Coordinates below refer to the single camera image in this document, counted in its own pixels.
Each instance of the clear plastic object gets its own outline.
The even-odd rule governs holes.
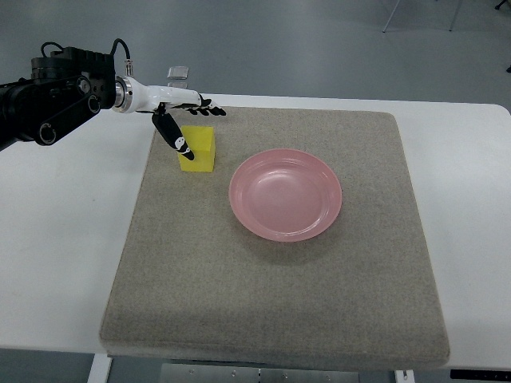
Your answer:
[[[188,78],[188,67],[171,66],[170,68],[168,68],[167,77],[175,80],[186,80]]]

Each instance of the metal bracket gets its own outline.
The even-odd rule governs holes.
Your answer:
[[[411,369],[394,371],[396,383],[415,383],[414,371]]]

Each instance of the chair leg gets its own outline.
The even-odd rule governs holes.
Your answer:
[[[389,20],[385,24],[385,28],[383,28],[383,31],[382,31],[383,33],[385,33],[387,26],[389,26],[389,24],[390,24],[390,20],[392,20],[392,18],[394,17],[394,14],[395,14],[396,9],[398,8],[400,2],[401,2],[401,0],[398,0],[398,2],[396,3],[396,6],[394,7],[394,10],[390,14]]]
[[[495,9],[496,10],[499,10],[501,8],[501,5],[504,4],[505,2],[507,2],[508,0],[502,0],[498,6],[495,6]]]
[[[456,22],[456,19],[458,18],[458,12],[460,11],[462,3],[463,3],[463,0],[458,1],[458,5],[456,6],[456,12],[454,12],[453,21],[450,23],[449,32],[453,31],[454,23]]]

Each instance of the cable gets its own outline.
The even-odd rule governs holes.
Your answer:
[[[128,46],[126,45],[126,43],[120,39],[120,38],[116,38],[115,41],[113,42],[113,46],[112,46],[112,51],[110,52],[111,55],[114,55],[115,54],[115,51],[117,49],[117,44],[121,43],[121,45],[124,47],[125,49],[125,52],[126,52],[126,59],[129,60],[131,57],[129,56],[129,49],[128,49]]]
[[[64,48],[62,48],[59,44],[57,44],[56,42],[53,42],[53,41],[47,41],[45,42],[43,45],[41,45],[41,53],[42,53],[42,56],[43,57],[48,57],[46,56],[46,53],[45,53],[45,47],[47,47],[48,45],[55,45],[56,47],[58,47],[61,52],[64,50]]]

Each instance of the white table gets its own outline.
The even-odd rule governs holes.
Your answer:
[[[507,110],[210,96],[225,106],[392,113],[446,320],[447,367],[511,369]],[[101,317],[152,134],[147,115],[103,111],[53,147],[19,143],[0,152],[0,347],[105,352],[98,340]]]

